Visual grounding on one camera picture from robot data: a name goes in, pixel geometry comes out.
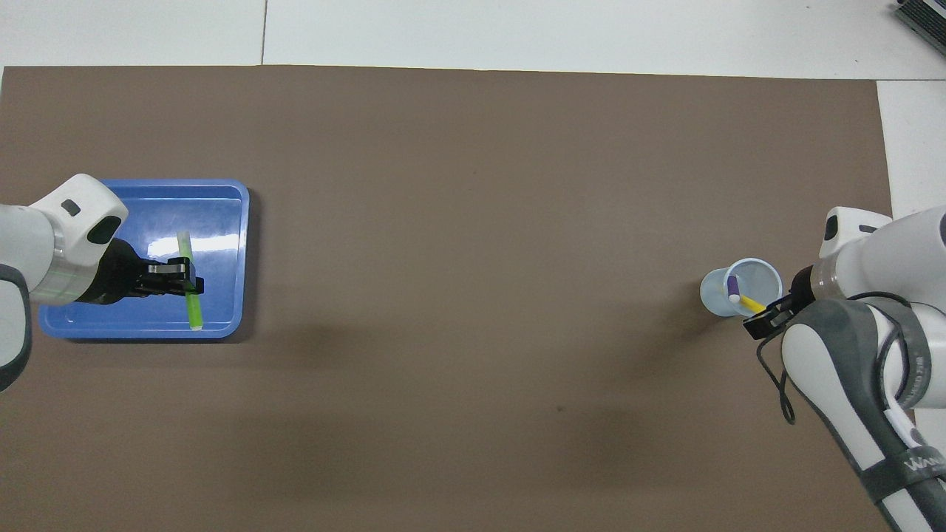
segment clear plastic cup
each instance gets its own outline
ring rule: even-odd
[[[756,312],[739,302],[736,295],[730,299],[732,290],[727,286],[730,277],[735,278],[738,293],[766,306],[781,297],[781,277],[771,264],[760,258],[737,260],[727,268],[709,272],[700,283],[700,299],[707,310],[717,316],[752,316]]]

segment white surface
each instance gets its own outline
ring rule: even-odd
[[[946,79],[893,0],[269,0],[265,63]]]
[[[878,81],[894,218],[946,204],[946,81]]]
[[[2,0],[0,66],[259,64],[265,0]]]

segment brown mat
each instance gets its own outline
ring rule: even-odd
[[[869,81],[7,68],[0,201],[253,192],[234,342],[35,328],[3,530],[885,530],[697,285],[889,212]],[[776,349],[771,356],[776,357]]]

